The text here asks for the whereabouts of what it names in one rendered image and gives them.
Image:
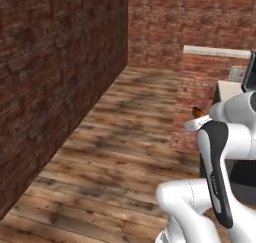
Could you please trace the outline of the grey wall socket plate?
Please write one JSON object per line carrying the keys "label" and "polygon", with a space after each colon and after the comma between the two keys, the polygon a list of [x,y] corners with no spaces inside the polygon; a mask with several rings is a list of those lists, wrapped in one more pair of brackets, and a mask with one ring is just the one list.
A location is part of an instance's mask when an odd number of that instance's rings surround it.
{"label": "grey wall socket plate", "polygon": [[230,68],[229,80],[233,82],[241,82],[243,80],[245,71],[245,66],[233,65]]}

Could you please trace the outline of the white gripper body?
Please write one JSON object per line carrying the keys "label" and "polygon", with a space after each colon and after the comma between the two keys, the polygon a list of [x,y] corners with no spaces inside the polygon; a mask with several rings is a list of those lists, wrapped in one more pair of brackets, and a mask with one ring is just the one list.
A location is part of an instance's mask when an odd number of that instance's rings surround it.
{"label": "white gripper body", "polygon": [[187,121],[184,124],[184,128],[187,132],[195,132],[195,131],[198,131],[205,123],[209,121],[211,121],[211,118],[208,115],[205,115],[205,116]]}

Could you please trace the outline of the brick dining counter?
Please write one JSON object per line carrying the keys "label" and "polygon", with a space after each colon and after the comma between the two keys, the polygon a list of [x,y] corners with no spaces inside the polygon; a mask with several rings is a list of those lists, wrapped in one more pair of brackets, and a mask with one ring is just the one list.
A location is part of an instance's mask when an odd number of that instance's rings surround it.
{"label": "brick dining counter", "polygon": [[230,68],[233,65],[246,67],[249,58],[249,50],[184,46],[172,124],[171,148],[186,153],[198,153],[196,133],[186,132],[184,129],[184,123],[193,119],[192,108],[202,108],[208,113],[217,81],[230,81]]}

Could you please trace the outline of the brown chicken drumstick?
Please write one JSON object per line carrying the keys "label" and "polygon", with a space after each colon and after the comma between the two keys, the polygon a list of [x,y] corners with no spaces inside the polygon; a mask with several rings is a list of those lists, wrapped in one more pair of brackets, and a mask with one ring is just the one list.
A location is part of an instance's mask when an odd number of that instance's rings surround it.
{"label": "brown chicken drumstick", "polygon": [[194,118],[199,118],[199,117],[205,116],[205,112],[201,108],[193,107],[192,108],[192,115],[193,115]]}

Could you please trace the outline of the pale beige cabinet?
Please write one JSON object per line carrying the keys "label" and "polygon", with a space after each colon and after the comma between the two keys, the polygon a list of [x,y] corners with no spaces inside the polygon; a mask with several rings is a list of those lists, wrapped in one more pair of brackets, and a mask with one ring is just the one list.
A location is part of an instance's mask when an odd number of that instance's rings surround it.
{"label": "pale beige cabinet", "polygon": [[242,92],[239,82],[218,80],[213,95],[212,104],[226,101]]}

